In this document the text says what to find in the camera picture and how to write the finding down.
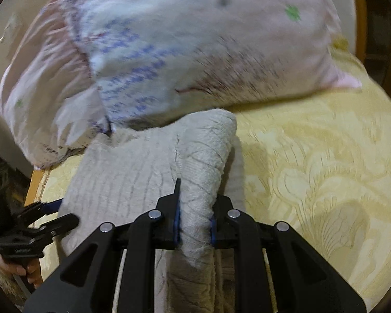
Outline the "person's left hand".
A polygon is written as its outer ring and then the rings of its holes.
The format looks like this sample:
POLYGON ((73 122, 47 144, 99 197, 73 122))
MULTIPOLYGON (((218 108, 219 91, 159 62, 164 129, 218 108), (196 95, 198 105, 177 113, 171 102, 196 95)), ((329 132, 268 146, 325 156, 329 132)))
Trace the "person's left hand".
POLYGON ((7 274, 26 276, 29 284, 38 288, 43 283, 41 265, 38 258, 30 260, 26 266, 10 263, 0 255, 0 269, 7 274))

